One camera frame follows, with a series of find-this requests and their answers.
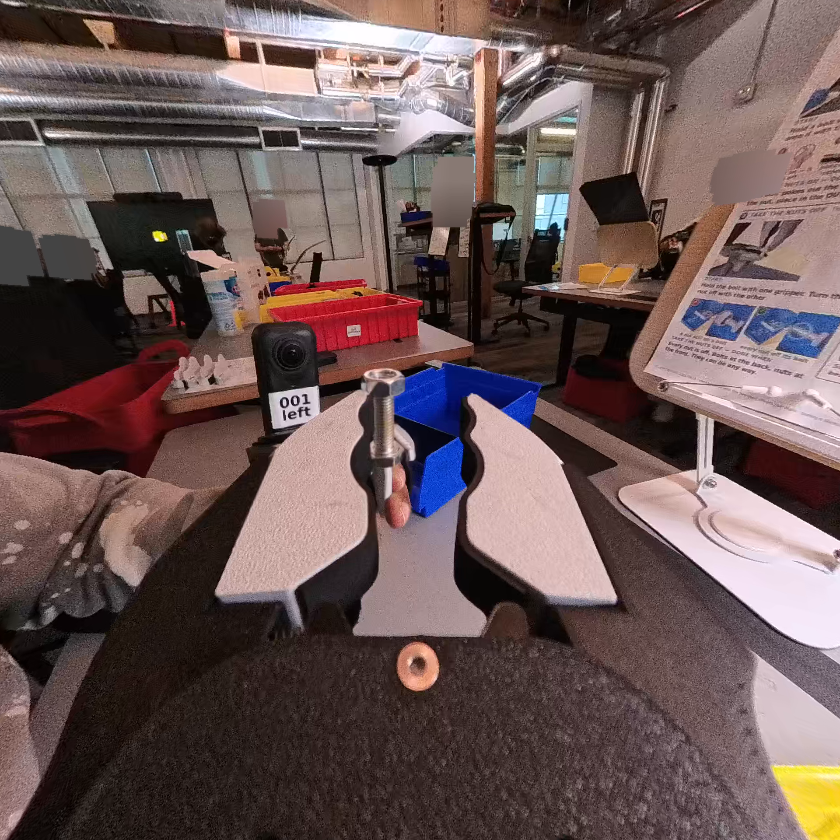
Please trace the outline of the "silver ventilation duct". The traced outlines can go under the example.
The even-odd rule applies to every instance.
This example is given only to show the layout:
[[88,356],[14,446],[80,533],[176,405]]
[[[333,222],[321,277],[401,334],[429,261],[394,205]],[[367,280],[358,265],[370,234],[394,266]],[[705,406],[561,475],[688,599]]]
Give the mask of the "silver ventilation duct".
[[472,134],[499,54],[497,129],[574,82],[656,133],[669,69],[587,2],[2,1],[2,143],[400,154]]

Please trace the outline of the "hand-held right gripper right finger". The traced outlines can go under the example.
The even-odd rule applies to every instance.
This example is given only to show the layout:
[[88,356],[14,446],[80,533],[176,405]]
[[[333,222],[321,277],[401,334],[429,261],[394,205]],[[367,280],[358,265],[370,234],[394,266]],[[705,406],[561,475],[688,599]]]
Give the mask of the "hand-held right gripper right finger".
[[477,394],[464,399],[461,417],[466,489],[458,547],[538,603],[616,606],[618,595],[561,458]]

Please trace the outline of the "blue plastic bin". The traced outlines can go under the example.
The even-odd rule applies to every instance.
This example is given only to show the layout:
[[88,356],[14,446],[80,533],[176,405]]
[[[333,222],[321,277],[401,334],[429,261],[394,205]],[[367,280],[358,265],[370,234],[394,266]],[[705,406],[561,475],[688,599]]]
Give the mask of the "blue plastic bin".
[[429,518],[466,488],[461,477],[464,448],[459,437],[463,399],[478,395],[529,427],[540,388],[536,382],[449,363],[407,377],[404,393],[395,399],[395,415],[456,436],[425,461],[412,462],[413,511]]

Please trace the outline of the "rack of white printed parts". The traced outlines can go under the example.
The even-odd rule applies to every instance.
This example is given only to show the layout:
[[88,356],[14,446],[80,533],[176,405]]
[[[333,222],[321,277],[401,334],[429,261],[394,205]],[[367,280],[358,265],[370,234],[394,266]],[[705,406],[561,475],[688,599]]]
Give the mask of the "rack of white printed parts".
[[241,364],[222,354],[206,353],[201,359],[181,356],[172,373],[171,388],[176,393],[185,393],[233,386],[239,383],[241,373]]

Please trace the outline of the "silver hex bolt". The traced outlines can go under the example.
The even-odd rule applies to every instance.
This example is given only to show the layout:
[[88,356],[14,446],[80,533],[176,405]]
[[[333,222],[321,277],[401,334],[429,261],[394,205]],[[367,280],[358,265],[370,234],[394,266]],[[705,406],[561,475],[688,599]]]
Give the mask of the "silver hex bolt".
[[371,404],[373,421],[372,462],[376,466],[394,466],[402,452],[396,438],[394,397],[391,394],[371,392],[368,402]]

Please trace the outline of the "large black panel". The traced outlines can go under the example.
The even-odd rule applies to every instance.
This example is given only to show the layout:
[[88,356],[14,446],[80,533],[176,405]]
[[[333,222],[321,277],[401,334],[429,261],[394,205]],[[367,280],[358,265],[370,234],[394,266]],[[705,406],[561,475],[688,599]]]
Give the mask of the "large black panel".
[[1,408],[27,406],[134,361],[98,322],[93,280],[36,278],[1,286]]

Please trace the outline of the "black bin divider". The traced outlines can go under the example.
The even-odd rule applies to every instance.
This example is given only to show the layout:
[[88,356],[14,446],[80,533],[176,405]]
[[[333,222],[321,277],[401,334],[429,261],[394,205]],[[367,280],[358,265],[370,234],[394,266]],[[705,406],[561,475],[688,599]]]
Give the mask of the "black bin divider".
[[413,440],[415,460],[425,461],[431,454],[452,443],[456,436],[435,427],[395,415],[396,424]]

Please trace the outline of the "red ottoman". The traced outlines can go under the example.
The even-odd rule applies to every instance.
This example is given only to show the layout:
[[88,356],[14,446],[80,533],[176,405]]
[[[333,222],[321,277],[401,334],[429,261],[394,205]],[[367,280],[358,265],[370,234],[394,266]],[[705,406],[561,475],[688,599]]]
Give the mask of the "red ottoman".
[[634,383],[627,360],[585,354],[570,367],[563,389],[563,403],[624,424],[642,415],[649,400]]

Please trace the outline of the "yellow plastic bin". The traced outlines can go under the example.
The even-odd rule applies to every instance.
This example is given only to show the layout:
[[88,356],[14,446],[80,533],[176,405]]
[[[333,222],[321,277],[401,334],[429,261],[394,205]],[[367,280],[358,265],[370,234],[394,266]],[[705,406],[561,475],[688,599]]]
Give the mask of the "yellow plastic bin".
[[773,773],[805,836],[839,839],[839,767],[775,765]]

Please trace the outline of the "white wipes canister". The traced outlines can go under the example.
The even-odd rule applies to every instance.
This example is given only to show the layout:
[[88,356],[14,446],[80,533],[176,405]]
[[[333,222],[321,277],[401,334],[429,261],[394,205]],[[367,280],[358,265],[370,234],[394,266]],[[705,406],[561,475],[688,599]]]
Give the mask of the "white wipes canister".
[[243,310],[236,268],[210,269],[201,274],[201,281],[217,334],[223,338],[241,334]]

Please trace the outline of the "black office chair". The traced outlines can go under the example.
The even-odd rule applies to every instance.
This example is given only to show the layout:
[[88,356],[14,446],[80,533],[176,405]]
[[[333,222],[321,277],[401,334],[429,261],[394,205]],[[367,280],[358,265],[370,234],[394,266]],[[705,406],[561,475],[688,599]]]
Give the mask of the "black office chair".
[[557,261],[559,245],[560,228],[557,224],[552,224],[544,233],[534,233],[520,278],[518,280],[502,280],[494,284],[493,290],[509,298],[510,307],[516,310],[512,314],[494,321],[491,335],[497,336],[500,327],[511,322],[524,327],[527,333],[531,332],[531,322],[541,325],[545,331],[550,330],[550,322],[525,312],[523,303],[525,300],[532,298],[532,294],[525,291],[526,287],[553,282],[553,266]]

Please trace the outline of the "wooden support post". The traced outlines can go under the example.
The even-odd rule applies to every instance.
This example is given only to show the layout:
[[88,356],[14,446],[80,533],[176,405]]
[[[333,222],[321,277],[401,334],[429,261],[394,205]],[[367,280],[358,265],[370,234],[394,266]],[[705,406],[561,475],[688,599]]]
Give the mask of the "wooden support post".
[[[476,110],[475,157],[476,157],[476,202],[493,203],[496,200],[496,128],[497,128],[497,85],[499,54],[496,49],[483,48],[474,62],[474,100]],[[492,275],[490,250],[492,227],[490,223],[479,226],[478,243],[481,245],[479,258],[479,319],[490,317]]]

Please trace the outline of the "red tote bag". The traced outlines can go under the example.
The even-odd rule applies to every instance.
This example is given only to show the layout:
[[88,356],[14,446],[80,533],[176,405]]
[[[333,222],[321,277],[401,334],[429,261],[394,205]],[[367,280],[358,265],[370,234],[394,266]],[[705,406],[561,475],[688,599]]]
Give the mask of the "red tote bag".
[[50,456],[111,452],[122,469],[145,476],[165,435],[186,424],[168,414],[162,396],[177,358],[189,350],[169,339],[140,352],[136,361],[48,396],[28,406],[2,411],[2,431],[17,454]]

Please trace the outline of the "person's left hand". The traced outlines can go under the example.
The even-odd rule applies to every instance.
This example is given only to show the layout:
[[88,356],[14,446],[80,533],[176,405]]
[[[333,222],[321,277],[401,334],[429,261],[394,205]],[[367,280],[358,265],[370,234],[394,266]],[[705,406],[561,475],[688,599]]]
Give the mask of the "person's left hand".
[[401,529],[407,525],[411,514],[412,505],[405,469],[402,465],[394,465],[392,494],[386,500],[384,508],[385,520],[392,529]]

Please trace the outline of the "wooden office desk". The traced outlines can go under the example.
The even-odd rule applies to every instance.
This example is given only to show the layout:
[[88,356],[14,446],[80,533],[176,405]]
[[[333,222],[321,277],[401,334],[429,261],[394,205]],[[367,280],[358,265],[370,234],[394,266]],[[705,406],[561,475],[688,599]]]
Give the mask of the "wooden office desk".
[[560,347],[553,387],[563,387],[571,370],[574,341],[579,321],[608,327],[603,354],[613,360],[627,360],[638,334],[665,288],[663,281],[644,280],[621,290],[597,290],[594,286],[567,287],[550,283],[525,287],[540,299],[540,310],[561,315]]

